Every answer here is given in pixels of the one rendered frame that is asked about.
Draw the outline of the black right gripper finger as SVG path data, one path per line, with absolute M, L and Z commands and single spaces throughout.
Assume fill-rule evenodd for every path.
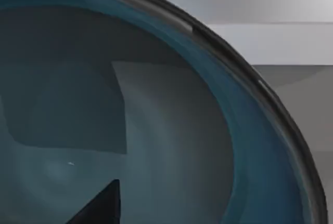
M 78 211 L 66 224 L 120 224 L 120 181 L 115 179 Z

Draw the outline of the blue-grey bowl with dark rim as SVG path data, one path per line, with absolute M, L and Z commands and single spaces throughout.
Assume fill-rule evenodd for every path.
M 262 76 L 166 0 L 0 0 L 0 224 L 66 224 L 115 179 L 120 224 L 328 224 Z

